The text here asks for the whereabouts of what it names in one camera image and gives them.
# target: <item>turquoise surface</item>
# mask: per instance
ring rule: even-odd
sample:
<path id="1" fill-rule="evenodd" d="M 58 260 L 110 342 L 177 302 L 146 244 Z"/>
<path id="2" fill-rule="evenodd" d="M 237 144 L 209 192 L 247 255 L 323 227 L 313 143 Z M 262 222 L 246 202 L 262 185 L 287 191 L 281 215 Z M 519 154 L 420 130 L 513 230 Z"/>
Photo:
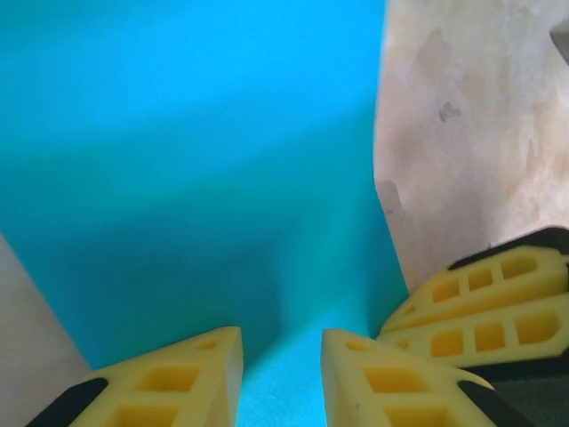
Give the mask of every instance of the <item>turquoise surface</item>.
<path id="1" fill-rule="evenodd" d="M 239 425 L 325 425 L 322 329 L 407 295 L 373 185 L 384 8 L 0 5 L 0 227 L 92 367 L 238 325 Z"/>

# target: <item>stain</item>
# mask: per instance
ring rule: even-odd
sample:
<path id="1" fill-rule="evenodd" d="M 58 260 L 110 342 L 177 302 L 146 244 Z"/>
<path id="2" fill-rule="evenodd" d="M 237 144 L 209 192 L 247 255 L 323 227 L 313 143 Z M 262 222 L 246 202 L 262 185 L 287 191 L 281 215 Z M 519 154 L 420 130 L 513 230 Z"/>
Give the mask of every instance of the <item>stain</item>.
<path id="1" fill-rule="evenodd" d="M 415 57 L 418 68 L 432 83 L 443 85 L 445 70 L 450 64 L 451 47 L 443 39 L 441 28 L 433 30 Z"/>
<path id="2" fill-rule="evenodd" d="M 461 109 L 455 108 L 450 101 L 445 102 L 445 105 L 438 111 L 438 117 L 443 123 L 446 123 L 446 121 L 450 120 L 451 118 L 460 116 L 462 116 Z"/>

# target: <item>teal background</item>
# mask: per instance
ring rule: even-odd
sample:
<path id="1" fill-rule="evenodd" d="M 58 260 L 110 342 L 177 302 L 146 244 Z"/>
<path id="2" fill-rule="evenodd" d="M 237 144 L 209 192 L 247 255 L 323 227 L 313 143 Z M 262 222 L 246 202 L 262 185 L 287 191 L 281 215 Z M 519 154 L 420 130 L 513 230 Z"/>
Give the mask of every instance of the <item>teal background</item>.
<path id="1" fill-rule="evenodd" d="M 239 425 L 325 425 L 324 327 L 407 295 L 380 0 L 0 4 L 0 227 L 88 363 L 243 328 Z"/>

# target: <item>black rubber edge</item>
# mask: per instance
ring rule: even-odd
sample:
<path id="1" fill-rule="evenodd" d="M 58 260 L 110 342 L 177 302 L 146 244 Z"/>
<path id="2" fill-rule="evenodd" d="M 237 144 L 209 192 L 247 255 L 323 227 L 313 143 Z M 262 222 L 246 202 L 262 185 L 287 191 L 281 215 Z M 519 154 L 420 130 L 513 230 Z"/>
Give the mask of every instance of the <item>black rubber edge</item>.
<path id="1" fill-rule="evenodd" d="M 546 229 L 535 231 L 532 234 L 510 240 L 502 245 L 491 247 L 485 251 L 462 258 L 451 265 L 448 270 L 466 267 L 474 262 L 482 261 L 485 258 L 501 254 L 518 246 L 549 247 L 557 249 L 563 255 L 567 255 L 569 254 L 569 230 L 562 227 L 547 227 Z"/>
<path id="2" fill-rule="evenodd" d="M 65 390 L 26 427 L 69 427 L 85 409 L 105 390 L 105 378 L 74 385 Z"/>
<path id="3" fill-rule="evenodd" d="M 535 427 L 496 391 L 471 381 L 460 381 L 458 385 L 496 427 Z"/>
<path id="4" fill-rule="evenodd" d="M 517 362 L 464 367 L 465 371 L 483 377 L 490 383 L 523 381 L 569 375 L 569 348 L 560 356 Z"/>

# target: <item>yellow honeycomb block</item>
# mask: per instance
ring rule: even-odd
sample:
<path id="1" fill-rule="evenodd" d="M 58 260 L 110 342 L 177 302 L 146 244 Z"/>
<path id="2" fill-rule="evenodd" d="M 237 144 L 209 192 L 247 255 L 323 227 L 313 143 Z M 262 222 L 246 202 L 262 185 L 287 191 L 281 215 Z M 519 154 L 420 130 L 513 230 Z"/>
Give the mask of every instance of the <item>yellow honeycomb block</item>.
<path id="1" fill-rule="evenodd" d="M 322 341 L 328 427 L 525 427 L 482 378 L 346 331 Z"/>
<path id="2" fill-rule="evenodd" d="M 108 385 L 70 425 L 233 426 L 242 374 L 241 330 L 216 329 L 93 372 Z"/>
<path id="3" fill-rule="evenodd" d="M 569 348 L 569 294 L 377 337 L 454 367 L 559 357 Z"/>
<path id="4" fill-rule="evenodd" d="M 558 250 L 519 246 L 456 270 L 444 270 L 413 293 L 382 334 L 460 318 L 567 292 Z"/>

